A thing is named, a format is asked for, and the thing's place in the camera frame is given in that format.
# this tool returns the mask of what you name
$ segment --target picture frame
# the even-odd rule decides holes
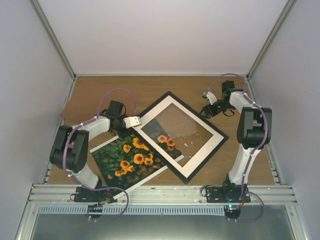
[[[178,162],[176,162],[159,146],[159,143],[157,143],[155,139],[152,139],[151,136],[144,131],[144,128],[146,128],[146,126],[153,119],[155,119],[161,112],[172,105],[180,109],[186,114],[186,116],[190,117],[192,121],[195,121],[212,135],[193,156],[190,156],[190,159],[184,166],[179,165]],[[185,184],[187,184],[199,172],[199,170],[229,138],[221,130],[203,118],[199,113],[193,110],[190,106],[188,106],[170,91],[156,100],[138,116],[140,117],[142,124],[133,128],[134,134]]]

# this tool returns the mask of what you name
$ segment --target cardboard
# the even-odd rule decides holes
[[[119,88],[120,85],[97,82],[93,80],[78,82],[73,91],[72,97],[63,109],[61,117],[83,123],[93,118],[98,111],[101,98],[111,89]],[[138,92],[127,88],[138,101]],[[132,96],[125,90],[114,90],[104,99],[100,111],[107,109],[111,100],[121,102],[126,107],[126,114],[133,115],[134,101]]]

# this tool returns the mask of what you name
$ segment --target photograph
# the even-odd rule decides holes
[[[176,149],[174,143],[159,127],[154,124],[154,137],[161,147],[179,161],[184,158]],[[109,141],[90,150],[107,186],[119,187],[127,192],[147,182],[167,169],[166,165],[157,158],[134,134],[119,138],[113,137]],[[112,195],[117,199],[123,192],[113,190]]]

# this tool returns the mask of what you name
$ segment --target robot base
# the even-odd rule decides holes
[[[224,188],[222,186],[207,186],[205,188],[205,195],[207,203],[250,203],[251,199],[250,196],[243,196],[243,200],[239,198],[240,192],[237,193],[237,197],[233,197],[232,199],[227,199],[226,195],[224,194]]]

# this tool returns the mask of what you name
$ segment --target sunflower photo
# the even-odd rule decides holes
[[[184,158],[174,146],[170,148],[172,150],[167,149],[167,151],[174,153],[176,161]],[[167,169],[166,165],[155,157],[135,135],[124,138],[115,136],[90,152],[106,184],[109,187],[122,188],[127,192]],[[115,199],[123,195],[120,191],[113,191]]]

